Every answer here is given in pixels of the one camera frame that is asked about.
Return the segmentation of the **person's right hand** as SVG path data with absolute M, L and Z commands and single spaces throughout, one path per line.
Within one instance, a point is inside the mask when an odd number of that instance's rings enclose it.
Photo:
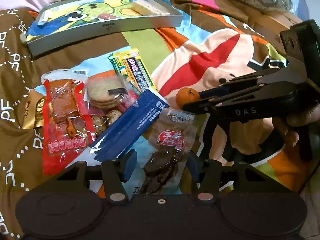
M 299 133 L 295 131 L 296 127 L 306 126 L 308 124 L 319 125 L 319 103 L 303 113 L 291 115 L 285 118 L 272 118 L 272 124 L 277 129 L 287 145 L 295 147 L 299 141 Z

